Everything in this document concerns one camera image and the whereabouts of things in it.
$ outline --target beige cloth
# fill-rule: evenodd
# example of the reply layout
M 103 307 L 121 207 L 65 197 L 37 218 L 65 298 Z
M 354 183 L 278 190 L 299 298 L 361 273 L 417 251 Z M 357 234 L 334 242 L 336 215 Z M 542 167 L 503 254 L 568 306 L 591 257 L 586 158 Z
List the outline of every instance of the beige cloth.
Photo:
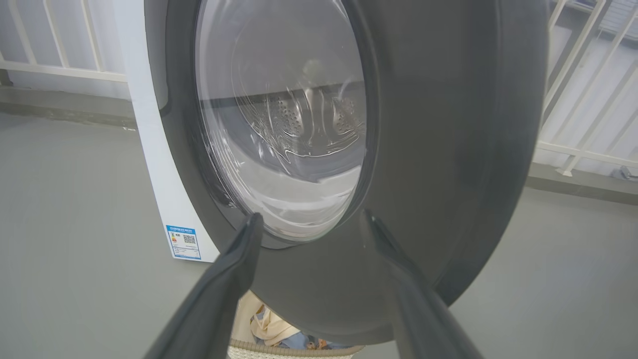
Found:
M 253 322 L 250 323 L 250 330 L 255 337 L 263 339 L 263 343 L 267 346 L 275 346 L 282 340 L 300 332 L 299 329 L 281 319 L 266 306 L 264 306 L 261 320 L 257 319 L 255 314 Z

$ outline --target blue and white label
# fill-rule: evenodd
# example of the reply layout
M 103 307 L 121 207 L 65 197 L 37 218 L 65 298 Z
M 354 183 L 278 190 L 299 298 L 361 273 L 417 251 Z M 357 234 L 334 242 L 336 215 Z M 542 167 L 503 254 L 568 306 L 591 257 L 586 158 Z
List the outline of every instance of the blue and white label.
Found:
M 179 258 L 201 259 L 197 235 L 192 228 L 167 225 L 168 239 L 173 248 L 173 255 Z

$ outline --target woven basket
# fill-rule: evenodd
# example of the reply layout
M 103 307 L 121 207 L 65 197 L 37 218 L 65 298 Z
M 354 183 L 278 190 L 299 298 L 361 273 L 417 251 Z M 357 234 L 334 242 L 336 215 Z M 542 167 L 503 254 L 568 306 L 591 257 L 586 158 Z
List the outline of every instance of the woven basket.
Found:
M 334 358 L 350 359 L 363 346 L 346 349 L 298 350 L 261 346 L 254 343 L 231 339 L 228 356 L 231 359 L 295 359 L 295 358 Z

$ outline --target washing machine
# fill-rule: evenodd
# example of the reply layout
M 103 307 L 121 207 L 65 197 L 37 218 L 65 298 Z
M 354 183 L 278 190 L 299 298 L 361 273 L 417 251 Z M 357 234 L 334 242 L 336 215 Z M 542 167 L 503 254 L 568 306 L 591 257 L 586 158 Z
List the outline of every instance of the washing machine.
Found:
M 117 23 L 167 256 L 263 216 L 251 290 L 291 324 L 392 340 L 366 213 L 444 304 L 523 188 L 545 85 L 529 0 L 136 0 Z

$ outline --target round glass window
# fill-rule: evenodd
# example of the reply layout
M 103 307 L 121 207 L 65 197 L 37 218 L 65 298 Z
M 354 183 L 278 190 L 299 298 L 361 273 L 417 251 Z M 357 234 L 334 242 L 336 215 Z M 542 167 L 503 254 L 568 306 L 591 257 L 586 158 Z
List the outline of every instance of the round glass window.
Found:
M 195 68 L 226 190 L 292 241 L 343 216 L 365 153 L 359 52 L 339 0 L 202 2 Z

